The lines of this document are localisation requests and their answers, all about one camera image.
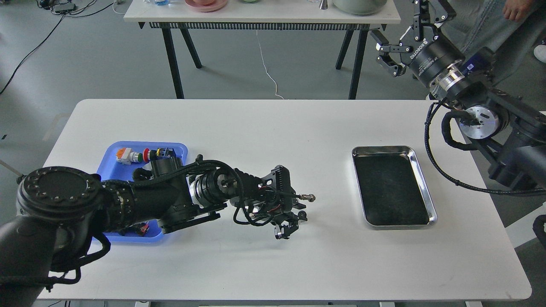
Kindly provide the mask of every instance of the white shoe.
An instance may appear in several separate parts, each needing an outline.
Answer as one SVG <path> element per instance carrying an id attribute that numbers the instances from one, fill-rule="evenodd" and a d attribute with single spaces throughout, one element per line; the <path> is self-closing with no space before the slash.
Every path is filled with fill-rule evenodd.
<path id="1" fill-rule="evenodd" d="M 535 47 L 535 57 L 542 63 L 546 63 L 546 45 L 538 45 Z"/>

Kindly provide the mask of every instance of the black table leg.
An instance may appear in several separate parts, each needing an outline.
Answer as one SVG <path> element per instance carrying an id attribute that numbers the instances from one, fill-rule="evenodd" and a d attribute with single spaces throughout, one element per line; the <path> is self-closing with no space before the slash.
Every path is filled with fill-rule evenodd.
<path id="1" fill-rule="evenodd" d="M 343 65 L 343 60 L 347 54 L 347 49 L 349 48 L 349 43 L 353 37 L 353 32 L 353 30 L 347 30 L 345 32 L 345 38 L 343 39 L 343 45 L 341 45 L 340 55 L 337 57 L 336 69 L 338 70 L 341 69 L 341 66 Z"/>
<path id="2" fill-rule="evenodd" d="M 360 71 L 362 70 L 362 59 L 364 58 L 364 49 L 368 38 L 370 25 L 366 24 L 360 29 L 358 34 L 357 55 L 354 58 L 353 78 L 351 79 L 351 89 L 349 90 L 349 99 L 356 99 L 358 90 L 358 81 L 360 80 Z"/>
<path id="3" fill-rule="evenodd" d="M 180 81 L 180 72 L 178 70 L 178 63 L 176 61 L 176 53 L 174 52 L 173 36 L 171 35 L 170 29 L 168 28 L 162 28 L 161 31 L 163 31 L 163 41 L 165 42 L 165 49 L 167 50 L 167 58 L 169 59 L 171 75 L 173 76 L 176 99 L 184 99 L 182 82 Z"/>
<path id="4" fill-rule="evenodd" d="M 192 37 L 189 36 L 188 29 L 180 29 L 180 32 L 182 32 L 182 36 L 184 37 L 184 40 L 186 41 L 189 54 L 192 55 L 192 59 L 193 59 L 193 63 L 195 64 L 195 67 L 196 68 L 203 67 L 203 65 L 201 65 L 201 60 L 199 59 L 199 56 L 197 55 L 197 51 L 195 50 L 195 46 L 193 45 Z"/>

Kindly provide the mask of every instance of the metal tray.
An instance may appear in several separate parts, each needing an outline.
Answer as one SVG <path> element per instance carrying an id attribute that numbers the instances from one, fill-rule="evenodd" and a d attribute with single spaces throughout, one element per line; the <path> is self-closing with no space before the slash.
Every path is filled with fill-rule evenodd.
<path id="1" fill-rule="evenodd" d="M 356 147 L 352 156 L 364 217 L 373 228 L 423 228 L 436 222 L 436 210 L 413 149 Z"/>

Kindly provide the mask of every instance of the gray bowl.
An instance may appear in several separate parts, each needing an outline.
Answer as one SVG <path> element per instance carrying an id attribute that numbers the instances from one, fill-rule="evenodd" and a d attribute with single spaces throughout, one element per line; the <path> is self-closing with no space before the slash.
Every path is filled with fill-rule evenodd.
<path id="1" fill-rule="evenodd" d="M 370 15 L 378 12 L 387 0 L 334 0 L 334 5 L 342 11 L 355 15 Z"/>

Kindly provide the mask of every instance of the white table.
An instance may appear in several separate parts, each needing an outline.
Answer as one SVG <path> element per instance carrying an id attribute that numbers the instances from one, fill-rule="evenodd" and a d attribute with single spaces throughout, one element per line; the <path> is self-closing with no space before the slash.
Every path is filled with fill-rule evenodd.
<path id="1" fill-rule="evenodd" d="M 349 99 L 355 99 L 370 24 L 380 23 L 386 26 L 400 23 L 400 16 L 393 0 L 388 0 L 379 12 L 368 16 L 345 13 L 332 3 L 329 9 L 320 10 L 318 3 L 307 0 L 259 0 L 255 3 L 245 3 L 242 0 L 228 1 L 228 4 L 218 11 L 201 13 L 193 10 L 184 0 L 171 0 L 170 4 L 162 6 L 155 5 L 153 0 L 150 2 L 135 0 L 123 17 L 127 22 L 138 22 L 141 28 L 149 22 L 150 27 L 162 29 L 176 98 L 184 98 L 184 94 L 170 32 L 172 28 L 180 29 L 182 32 L 197 68 L 201 68 L 202 65 L 188 29 L 344 30 L 346 35 L 336 69 L 341 69 L 353 31 L 357 30 L 359 40 L 349 90 Z"/>
<path id="2" fill-rule="evenodd" d="M 273 226 L 236 225 L 228 206 L 219 220 L 168 234 L 156 244 L 113 243 L 109 254 L 82 268 L 78 284 L 56 285 L 40 298 L 305 303 L 529 297 L 530 284 L 491 198 L 454 186 L 426 158 L 429 103 L 80 102 L 46 166 L 92 173 L 116 141 L 181 142 L 188 159 L 203 154 L 257 176 L 282 164 L 296 191 L 314 193 L 317 200 L 306 210 L 309 221 L 290 240 L 275 240 Z M 471 155 L 444 144 L 442 115 L 437 116 L 431 146 L 439 164 L 456 178 L 484 186 Z M 366 225 L 351 149 L 375 145 L 416 151 L 438 213 L 434 226 L 376 231 Z"/>

